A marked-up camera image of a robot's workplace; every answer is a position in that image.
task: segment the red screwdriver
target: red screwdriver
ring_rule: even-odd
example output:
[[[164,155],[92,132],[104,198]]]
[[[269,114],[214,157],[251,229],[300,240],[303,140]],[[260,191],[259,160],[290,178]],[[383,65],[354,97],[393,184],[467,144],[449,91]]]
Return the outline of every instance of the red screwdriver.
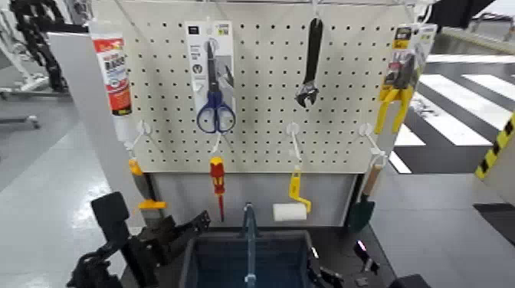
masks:
[[[211,158],[211,171],[209,175],[213,178],[213,185],[215,186],[215,194],[218,196],[218,206],[220,208],[220,219],[224,221],[224,162],[221,157]]]

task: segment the crosswalk stripe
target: crosswalk stripe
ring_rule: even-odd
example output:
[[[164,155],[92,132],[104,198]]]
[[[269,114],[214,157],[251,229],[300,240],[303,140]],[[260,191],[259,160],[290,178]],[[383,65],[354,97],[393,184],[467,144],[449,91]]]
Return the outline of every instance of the crosswalk stripe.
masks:
[[[431,54],[428,63],[515,63],[513,55],[462,55],[462,54]]]
[[[422,74],[420,81],[499,130],[511,117],[510,111],[439,74]]]
[[[515,85],[489,74],[465,74],[463,77],[508,99],[515,100]]]
[[[425,146],[425,143],[406,125],[402,124],[395,140],[395,146]]]
[[[422,119],[456,146],[490,146],[492,144],[418,92],[415,92],[411,106],[417,114],[421,115]]]
[[[399,158],[399,156],[395,152],[390,153],[390,163],[392,163],[393,167],[395,167],[395,170],[399,172],[400,174],[411,174],[412,170],[404,164],[404,162]]]

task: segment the wooden handle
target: wooden handle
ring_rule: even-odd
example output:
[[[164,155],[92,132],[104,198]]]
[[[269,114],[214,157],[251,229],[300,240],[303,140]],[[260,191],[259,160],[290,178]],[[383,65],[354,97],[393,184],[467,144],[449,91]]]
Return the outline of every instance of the wooden handle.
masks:
[[[370,196],[370,192],[372,188],[374,188],[374,184],[376,183],[377,177],[381,172],[382,167],[380,165],[372,166],[372,170],[370,170],[369,178],[366,179],[365,187],[363,187],[363,194]]]

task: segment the scissors blade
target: scissors blade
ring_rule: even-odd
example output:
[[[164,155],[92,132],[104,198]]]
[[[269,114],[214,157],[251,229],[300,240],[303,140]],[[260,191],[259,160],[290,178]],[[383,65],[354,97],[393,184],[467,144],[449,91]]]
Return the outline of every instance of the scissors blade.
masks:
[[[209,90],[212,92],[218,92],[220,88],[218,87],[218,81],[216,79],[216,60],[213,55],[213,49],[211,47],[211,42],[208,41],[208,81],[209,81]]]

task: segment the white pegboard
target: white pegboard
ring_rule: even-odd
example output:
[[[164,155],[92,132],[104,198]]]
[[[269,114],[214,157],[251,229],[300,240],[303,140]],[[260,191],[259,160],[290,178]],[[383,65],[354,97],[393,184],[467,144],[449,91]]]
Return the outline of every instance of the white pegboard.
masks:
[[[304,109],[294,95],[305,73],[311,5],[121,3],[129,17],[112,1],[97,3],[97,10],[101,18],[123,21],[134,116],[152,125],[159,146],[148,139],[136,146],[144,171],[209,170],[216,136],[195,123],[183,27],[206,16],[232,21],[235,35],[237,125],[219,146],[226,172],[291,172],[297,160],[290,156],[293,144],[285,131],[292,121],[300,125],[305,172],[367,170],[370,145],[357,130],[376,122],[394,30],[406,21],[401,5],[319,5],[320,93],[315,105]]]

